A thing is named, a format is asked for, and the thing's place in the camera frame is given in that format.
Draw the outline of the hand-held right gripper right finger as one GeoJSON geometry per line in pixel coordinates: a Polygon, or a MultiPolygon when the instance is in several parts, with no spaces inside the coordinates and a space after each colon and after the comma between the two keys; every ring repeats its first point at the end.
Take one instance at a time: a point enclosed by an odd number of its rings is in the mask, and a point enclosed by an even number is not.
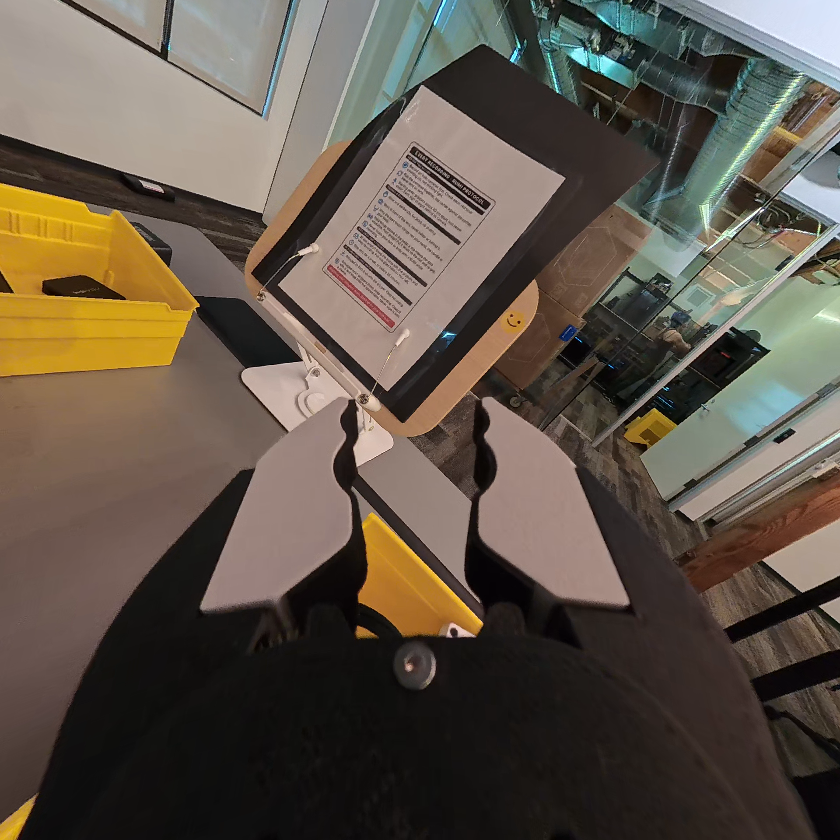
{"type": "Polygon", "coordinates": [[[486,618],[520,606],[549,628],[563,606],[627,609],[632,600],[587,505],[577,464],[507,404],[474,404],[474,500],[463,577],[486,618]]]}

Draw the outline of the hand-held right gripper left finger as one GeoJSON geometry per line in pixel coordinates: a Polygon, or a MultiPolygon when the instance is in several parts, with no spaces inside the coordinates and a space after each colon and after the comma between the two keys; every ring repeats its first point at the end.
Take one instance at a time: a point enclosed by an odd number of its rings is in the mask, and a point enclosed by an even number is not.
{"type": "Polygon", "coordinates": [[[203,615],[269,609],[302,628],[310,606],[335,606],[360,623],[364,533],[355,442],[360,404],[335,397],[255,461],[203,615]]]}

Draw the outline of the yellow plastic bin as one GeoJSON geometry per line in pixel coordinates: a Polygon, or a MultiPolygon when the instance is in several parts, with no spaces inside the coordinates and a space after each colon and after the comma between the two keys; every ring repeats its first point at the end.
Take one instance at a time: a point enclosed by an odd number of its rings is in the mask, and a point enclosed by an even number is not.
{"type": "Polygon", "coordinates": [[[669,421],[660,410],[652,410],[643,415],[635,415],[627,428],[626,428],[626,442],[632,446],[658,446],[669,431],[675,431],[675,421],[669,421]]]}
{"type": "Polygon", "coordinates": [[[360,638],[355,618],[316,596],[316,635],[255,649],[265,606],[203,615],[233,497],[218,497],[129,596],[89,660],[60,728],[41,796],[0,838],[16,840],[433,840],[451,811],[424,792],[428,749],[402,768],[386,740],[414,710],[397,685],[402,645],[439,628],[484,631],[480,615],[375,516],[364,542],[362,606],[402,635],[360,638]]]}
{"type": "Polygon", "coordinates": [[[173,364],[198,310],[129,217],[0,186],[0,377],[173,364]],[[89,273],[123,301],[45,296],[89,273]]]}

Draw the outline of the black usb hub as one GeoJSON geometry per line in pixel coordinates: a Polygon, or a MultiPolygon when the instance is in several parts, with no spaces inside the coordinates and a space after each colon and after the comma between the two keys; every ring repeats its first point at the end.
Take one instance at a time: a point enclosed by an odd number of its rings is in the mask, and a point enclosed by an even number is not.
{"type": "Polygon", "coordinates": [[[67,296],[67,301],[123,301],[120,293],[114,293],[111,284],[89,276],[89,273],[73,273],[73,276],[49,276],[41,284],[45,296],[67,296]]]}

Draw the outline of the white document stand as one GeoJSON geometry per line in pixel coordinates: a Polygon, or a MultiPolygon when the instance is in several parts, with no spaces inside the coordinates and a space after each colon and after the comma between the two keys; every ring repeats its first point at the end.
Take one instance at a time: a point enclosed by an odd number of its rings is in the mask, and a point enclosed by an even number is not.
{"type": "Polygon", "coordinates": [[[289,327],[296,331],[301,362],[280,362],[280,364],[252,364],[241,371],[244,386],[269,410],[269,415],[294,431],[316,414],[322,414],[335,397],[355,397],[360,404],[360,442],[355,442],[355,461],[360,467],[369,464],[372,456],[385,456],[396,446],[396,433],[385,431],[372,414],[385,410],[385,397],[362,390],[362,385],[350,381],[341,362],[325,370],[325,352],[310,354],[316,337],[289,313],[278,310],[289,327]]]}

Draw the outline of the dark flat pad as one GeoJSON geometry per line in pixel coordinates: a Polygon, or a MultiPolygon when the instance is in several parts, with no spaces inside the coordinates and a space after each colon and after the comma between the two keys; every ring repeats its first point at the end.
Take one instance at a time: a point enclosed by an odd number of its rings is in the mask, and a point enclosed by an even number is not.
{"type": "Polygon", "coordinates": [[[198,316],[244,370],[301,362],[301,354],[244,301],[198,296],[198,316]]]}

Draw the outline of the wooden beam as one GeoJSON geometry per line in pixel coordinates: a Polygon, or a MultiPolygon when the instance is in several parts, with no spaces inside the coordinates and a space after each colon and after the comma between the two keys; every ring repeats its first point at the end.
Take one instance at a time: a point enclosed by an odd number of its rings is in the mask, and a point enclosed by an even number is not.
{"type": "Polygon", "coordinates": [[[840,471],[829,477],[811,477],[786,497],[764,505],[741,522],[713,533],[692,550],[675,556],[675,567],[688,572],[693,593],[709,593],[735,572],[764,561],[767,556],[827,531],[840,520],[840,471]]]}

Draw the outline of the black metal railing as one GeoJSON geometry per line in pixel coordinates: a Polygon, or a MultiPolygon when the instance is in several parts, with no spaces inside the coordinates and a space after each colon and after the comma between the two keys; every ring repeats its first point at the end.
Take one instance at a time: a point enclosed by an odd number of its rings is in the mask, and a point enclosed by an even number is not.
{"type": "MultiPolygon", "coordinates": [[[[840,600],[840,577],[834,577],[834,581],[827,581],[817,589],[809,589],[809,593],[800,593],[800,596],[794,596],[786,604],[776,604],[764,615],[752,615],[752,618],[745,618],[737,623],[727,623],[725,631],[727,631],[730,643],[741,643],[741,638],[749,638],[758,631],[767,631],[767,628],[786,623],[786,620],[794,620],[800,615],[811,615],[811,609],[817,609],[817,606],[827,606],[834,600],[840,600]]],[[[834,684],[834,680],[840,680],[840,649],[829,649],[829,655],[776,670],[767,674],[758,674],[752,691],[767,706],[767,702],[780,702],[786,695],[822,685],[822,684],[834,684]]]]}

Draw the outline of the small black box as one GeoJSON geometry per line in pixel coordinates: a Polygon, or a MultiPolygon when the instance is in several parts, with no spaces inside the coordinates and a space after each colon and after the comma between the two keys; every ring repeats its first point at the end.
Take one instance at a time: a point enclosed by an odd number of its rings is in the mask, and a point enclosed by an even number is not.
{"type": "Polygon", "coordinates": [[[142,228],[142,222],[131,222],[131,228],[161,254],[161,262],[173,267],[173,245],[164,239],[156,239],[150,228],[142,228]]]}

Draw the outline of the laminated instruction sheet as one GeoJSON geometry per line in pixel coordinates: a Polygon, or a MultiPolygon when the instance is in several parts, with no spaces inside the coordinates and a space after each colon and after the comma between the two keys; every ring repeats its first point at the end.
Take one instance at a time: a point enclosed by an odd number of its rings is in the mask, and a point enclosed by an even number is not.
{"type": "Polygon", "coordinates": [[[319,245],[269,296],[362,386],[397,414],[489,296],[489,273],[559,194],[563,174],[420,89],[350,190],[302,232],[319,245]]]}

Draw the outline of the small black floor device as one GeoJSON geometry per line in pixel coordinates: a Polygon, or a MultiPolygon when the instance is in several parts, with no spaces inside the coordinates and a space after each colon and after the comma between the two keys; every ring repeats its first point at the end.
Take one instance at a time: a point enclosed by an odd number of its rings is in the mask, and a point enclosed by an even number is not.
{"type": "Polygon", "coordinates": [[[150,184],[150,180],[139,180],[139,174],[129,174],[129,173],[120,173],[120,184],[123,184],[131,194],[142,194],[142,198],[156,198],[156,200],[175,204],[175,190],[173,190],[173,186],[161,186],[161,184],[150,184]]]}

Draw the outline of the black backing board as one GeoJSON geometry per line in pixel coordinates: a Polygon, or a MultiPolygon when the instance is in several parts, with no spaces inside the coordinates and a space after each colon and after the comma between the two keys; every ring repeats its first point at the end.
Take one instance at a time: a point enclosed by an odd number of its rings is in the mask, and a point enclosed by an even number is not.
{"type": "Polygon", "coordinates": [[[396,123],[397,111],[420,92],[433,89],[451,105],[489,129],[498,139],[511,144],[528,157],[563,174],[559,194],[536,217],[536,222],[523,232],[523,241],[504,254],[504,262],[489,273],[489,296],[474,310],[474,316],[458,331],[455,348],[436,364],[436,377],[424,377],[428,390],[397,397],[397,421],[407,422],[424,397],[458,370],[458,362],[486,337],[486,327],[515,302],[515,296],[536,281],[536,273],[587,228],[595,222],[616,198],[626,198],[648,173],[654,173],[654,152],[621,131],[605,129],[592,114],[577,111],[549,85],[532,80],[528,71],[502,60],[492,47],[472,47],[463,60],[451,61],[424,85],[408,89],[397,101],[390,101],[380,116],[372,116],[360,139],[341,152],[333,173],[322,180],[316,198],[294,219],[294,228],[278,239],[278,245],[252,269],[259,281],[259,302],[289,327],[278,313],[278,301],[269,296],[269,281],[296,267],[301,254],[319,253],[319,245],[294,253],[302,245],[302,232],[319,232],[319,219],[325,222],[335,200],[350,190],[349,173],[362,173],[372,157],[372,139],[396,123]]]}

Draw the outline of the large framed window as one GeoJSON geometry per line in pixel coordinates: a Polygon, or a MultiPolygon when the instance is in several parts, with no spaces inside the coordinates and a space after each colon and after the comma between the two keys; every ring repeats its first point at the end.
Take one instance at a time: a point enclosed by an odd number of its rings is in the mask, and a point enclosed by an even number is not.
{"type": "Polygon", "coordinates": [[[67,0],[100,26],[268,116],[296,0],[67,0]]]}

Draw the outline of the silver sliding door rail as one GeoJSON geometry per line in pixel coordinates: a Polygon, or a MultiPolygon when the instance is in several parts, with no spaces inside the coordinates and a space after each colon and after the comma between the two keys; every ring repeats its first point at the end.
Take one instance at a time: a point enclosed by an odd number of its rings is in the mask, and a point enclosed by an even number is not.
{"type": "Polygon", "coordinates": [[[669,500],[692,522],[730,522],[770,492],[840,464],[840,381],[752,433],[707,477],[669,500]]]}

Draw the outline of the silver ventilation duct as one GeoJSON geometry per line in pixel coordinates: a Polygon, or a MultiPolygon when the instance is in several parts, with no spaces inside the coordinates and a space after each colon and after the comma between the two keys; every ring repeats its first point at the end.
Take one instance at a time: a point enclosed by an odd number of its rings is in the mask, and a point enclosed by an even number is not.
{"type": "Polygon", "coordinates": [[[658,152],[627,204],[692,241],[804,97],[809,77],[660,0],[532,0],[549,85],[658,152]]]}

